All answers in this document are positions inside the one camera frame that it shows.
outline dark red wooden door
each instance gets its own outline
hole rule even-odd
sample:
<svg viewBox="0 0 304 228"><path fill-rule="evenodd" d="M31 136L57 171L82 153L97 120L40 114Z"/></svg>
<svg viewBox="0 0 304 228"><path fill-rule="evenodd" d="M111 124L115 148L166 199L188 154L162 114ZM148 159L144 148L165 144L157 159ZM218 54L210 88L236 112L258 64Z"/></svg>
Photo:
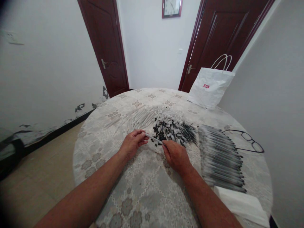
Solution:
<svg viewBox="0 0 304 228"><path fill-rule="evenodd" d="M269 0L207 0L181 90L189 92L200 69L211 67L222 54L232 56L232 71L245 41ZM223 69L224 63L217 69Z"/></svg>
<svg viewBox="0 0 304 228"><path fill-rule="evenodd" d="M129 91L115 0L79 0L110 97Z"/></svg>

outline forearm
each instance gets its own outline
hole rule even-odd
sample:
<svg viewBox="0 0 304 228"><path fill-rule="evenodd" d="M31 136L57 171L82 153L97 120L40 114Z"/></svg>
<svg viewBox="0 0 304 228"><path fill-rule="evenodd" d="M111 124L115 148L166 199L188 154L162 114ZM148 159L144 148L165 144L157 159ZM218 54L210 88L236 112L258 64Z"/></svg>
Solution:
<svg viewBox="0 0 304 228"><path fill-rule="evenodd" d="M182 178L202 227L242 227L194 168Z"/></svg>
<svg viewBox="0 0 304 228"><path fill-rule="evenodd" d="M126 162L123 153L115 154L64 197L36 227L89 227L100 213Z"/></svg>

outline lace tablecloth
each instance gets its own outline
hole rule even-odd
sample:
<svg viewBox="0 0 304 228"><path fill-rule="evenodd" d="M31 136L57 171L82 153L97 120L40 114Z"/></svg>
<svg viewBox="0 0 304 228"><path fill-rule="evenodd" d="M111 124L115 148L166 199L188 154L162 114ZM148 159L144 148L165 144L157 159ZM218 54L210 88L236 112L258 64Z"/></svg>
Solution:
<svg viewBox="0 0 304 228"><path fill-rule="evenodd" d="M116 131L117 123L103 126L116 116L123 116L142 105L166 105L182 111L195 125L206 124L223 130L245 129L220 108L203 109L187 101L188 93L161 88L137 89L122 93L97 108L83 124L75 144L73 170L76 185L92 175L120 148L126 135ZM152 125L145 129L153 133ZM225 132L238 148L250 149L240 135ZM201 174L201 155L196 146L186 147L189 159ZM248 194L256 196L270 216L272 187L263 154L240 151L242 172ZM245 227L259 227L238 218ZM180 176L168 165L161 146L149 141L127 163L111 191L99 217L99 227L197 227L199 221Z"/></svg>

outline eyeglasses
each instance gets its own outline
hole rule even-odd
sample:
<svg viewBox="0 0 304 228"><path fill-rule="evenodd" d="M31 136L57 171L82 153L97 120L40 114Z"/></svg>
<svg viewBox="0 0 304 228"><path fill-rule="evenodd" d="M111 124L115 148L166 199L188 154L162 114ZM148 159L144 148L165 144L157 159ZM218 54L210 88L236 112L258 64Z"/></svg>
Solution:
<svg viewBox="0 0 304 228"><path fill-rule="evenodd" d="M237 132L241 132L241 136L247 140L247 141L252 141L251 142L251 146L254 150L247 150L247 149L242 149L242 148L236 148L236 149L241 149L241 150L246 150L246 151L251 151L251 152L256 152L256 153L264 153L264 149L263 147L256 141L253 140L253 138L246 132L244 131L239 131L239 130L225 130L225 131L237 131Z"/></svg>

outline hand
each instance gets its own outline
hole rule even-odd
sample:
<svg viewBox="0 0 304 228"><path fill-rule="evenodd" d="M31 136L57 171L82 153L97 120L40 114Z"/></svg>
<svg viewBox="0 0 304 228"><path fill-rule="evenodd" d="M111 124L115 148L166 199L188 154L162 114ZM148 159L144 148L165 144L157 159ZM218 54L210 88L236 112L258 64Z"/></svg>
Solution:
<svg viewBox="0 0 304 228"><path fill-rule="evenodd" d="M127 160L134 157L137 149L148 143L149 137L146 136L144 130L135 130L126 135L118 153L126 156Z"/></svg>
<svg viewBox="0 0 304 228"><path fill-rule="evenodd" d="M186 149L172 140L163 140L162 142L167 146L162 145L167 162L184 178L194 169L190 163Z"/></svg>

